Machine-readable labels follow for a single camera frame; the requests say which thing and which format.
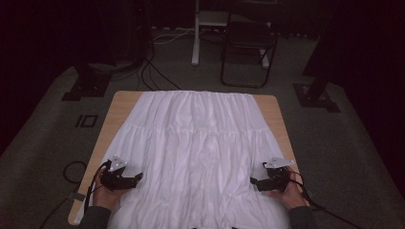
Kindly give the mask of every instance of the white skirt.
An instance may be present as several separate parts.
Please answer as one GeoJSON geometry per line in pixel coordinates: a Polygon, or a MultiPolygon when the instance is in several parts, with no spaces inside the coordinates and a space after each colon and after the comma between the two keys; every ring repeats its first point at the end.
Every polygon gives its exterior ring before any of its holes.
{"type": "Polygon", "coordinates": [[[281,203],[250,184],[283,157],[250,94],[143,93],[102,161],[114,155],[124,177],[143,178],[109,228],[289,228],[281,203]]]}

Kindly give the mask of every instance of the dark background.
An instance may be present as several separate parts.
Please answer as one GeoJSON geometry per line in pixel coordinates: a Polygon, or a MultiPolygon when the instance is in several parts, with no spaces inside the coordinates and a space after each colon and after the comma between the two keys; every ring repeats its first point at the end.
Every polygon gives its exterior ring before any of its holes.
{"type": "MultiPolygon", "coordinates": [[[[404,195],[405,6],[402,1],[283,1],[288,30],[319,39],[304,75],[344,88],[404,195]]],[[[202,8],[223,8],[202,1],[202,8]]],[[[139,55],[141,1],[1,1],[0,153],[30,117],[53,80],[77,63],[114,64],[139,55]]],[[[191,28],[193,1],[151,0],[151,24],[191,28]]]]}

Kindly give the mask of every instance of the wrist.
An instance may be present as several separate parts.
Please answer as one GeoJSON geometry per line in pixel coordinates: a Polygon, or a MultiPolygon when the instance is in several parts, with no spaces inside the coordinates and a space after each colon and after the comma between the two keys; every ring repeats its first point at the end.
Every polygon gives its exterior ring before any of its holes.
{"type": "Polygon", "coordinates": [[[93,206],[103,207],[113,211],[117,205],[117,201],[117,198],[97,198],[94,199],[93,206]]]}

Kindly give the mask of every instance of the chair leg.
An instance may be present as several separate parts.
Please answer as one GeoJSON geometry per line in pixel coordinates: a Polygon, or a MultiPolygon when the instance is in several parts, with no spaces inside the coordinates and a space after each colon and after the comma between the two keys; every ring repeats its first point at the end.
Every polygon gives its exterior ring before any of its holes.
{"type": "MultiPolygon", "coordinates": [[[[236,84],[236,83],[230,83],[230,82],[226,82],[224,80],[224,65],[225,65],[225,56],[226,56],[226,46],[227,43],[226,41],[224,42],[224,46],[223,46],[223,53],[221,55],[221,59],[223,61],[222,66],[221,66],[221,81],[223,82],[223,84],[227,85],[227,86],[233,86],[233,87],[244,87],[244,88],[263,88],[265,86],[265,84],[267,84],[268,79],[270,77],[270,70],[271,70],[271,64],[273,62],[273,58],[274,58],[274,54],[276,52],[276,47],[277,47],[277,42],[278,42],[278,37],[275,38],[274,40],[274,44],[273,47],[271,48],[271,57],[268,60],[268,68],[266,71],[266,77],[263,83],[258,84],[258,85],[251,85],[251,84],[236,84]]],[[[262,55],[261,60],[263,60],[263,58],[266,56],[268,52],[268,49],[265,51],[265,53],[262,55]]]]}
{"type": "Polygon", "coordinates": [[[268,60],[268,68],[267,68],[267,72],[266,72],[266,78],[265,78],[265,82],[263,82],[263,84],[262,84],[262,87],[265,86],[265,84],[268,82],[268,78],[270,77],[270,70],[271,70],[271,65],[273,63],[274,54],[276,53],[277,42],[278,42],[278,36],[276,36],[276,38],[274,40],[273,48],[271,49],[271,57],[268,60]]]}
{"type": "Polygon", "coordinates": [[[226,60],[226,39],[224,41],[224,45],[223,45],[223,51],[221,53],[221,60],[223,61],[222,65],[221,65],[221,82],[223,82],[223,84],[228,85],[225,81],[224,81],[224,68],[225,68],[225,60],[226,60]]]}

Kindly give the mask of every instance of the person's right hand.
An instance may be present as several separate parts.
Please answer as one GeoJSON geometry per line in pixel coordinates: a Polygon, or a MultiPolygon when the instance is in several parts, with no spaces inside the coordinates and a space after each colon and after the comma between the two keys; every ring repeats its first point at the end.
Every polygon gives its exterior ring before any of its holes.
{"type": "MultiPolygon", "coordinates": [[[[289,178],[295,180],[295,174],[293,170],[288,167],[289,178]]],[[[290,181],[286,190],[282,193],[279,191],[266,191],[266,195],[271,198],[280,199],[288,210],[296,207],[307,206],[300,190],[296,183],[290,181]]]]}

